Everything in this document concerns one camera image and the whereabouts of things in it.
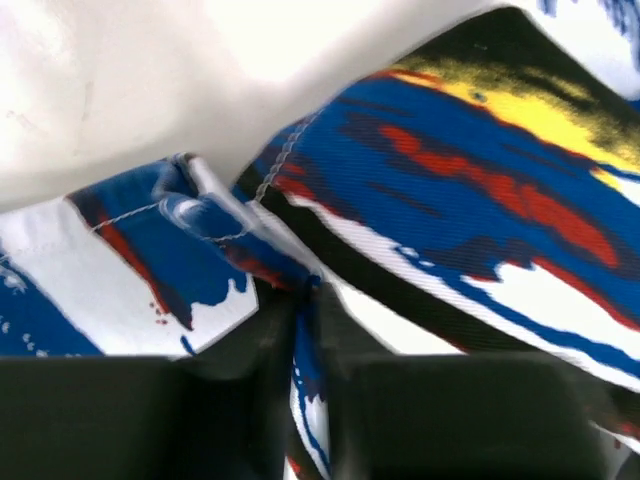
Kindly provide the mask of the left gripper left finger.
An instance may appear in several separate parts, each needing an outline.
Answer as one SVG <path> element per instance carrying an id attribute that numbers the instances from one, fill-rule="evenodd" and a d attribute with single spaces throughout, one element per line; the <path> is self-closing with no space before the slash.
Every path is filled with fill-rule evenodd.
<path id="1" fill-rule="evenodd" d="M 298 293 L 177 360 L 48 356 L 1 317 L 5 479 L 279 479 Z"/>

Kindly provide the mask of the blue patterned trousers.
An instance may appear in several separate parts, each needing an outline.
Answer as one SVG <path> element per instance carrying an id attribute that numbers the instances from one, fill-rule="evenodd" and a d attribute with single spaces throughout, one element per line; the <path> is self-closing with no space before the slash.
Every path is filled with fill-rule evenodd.
<path id="1" fill-rule="evenodd" d="M 1 317 L 37 351 L 177 360 L 298 293 L 284 471 L 330 471 L 317 293 L 397 355 L 541 353 L 639 456 L 639 103 L 565 28 L 639 5 L 499 1 L 275 134 L 232 186 L 176 153 L 1 216 Z"/>

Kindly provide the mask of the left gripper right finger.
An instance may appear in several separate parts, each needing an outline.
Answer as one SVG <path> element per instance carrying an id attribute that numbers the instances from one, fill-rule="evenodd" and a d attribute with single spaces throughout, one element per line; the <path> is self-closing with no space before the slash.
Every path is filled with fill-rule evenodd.
<path id="1" fill-rule="evenodd" d="M 604 385 L 541 353 L 397 355 L 317 296 L 335 479 L 635 479 Z"/>

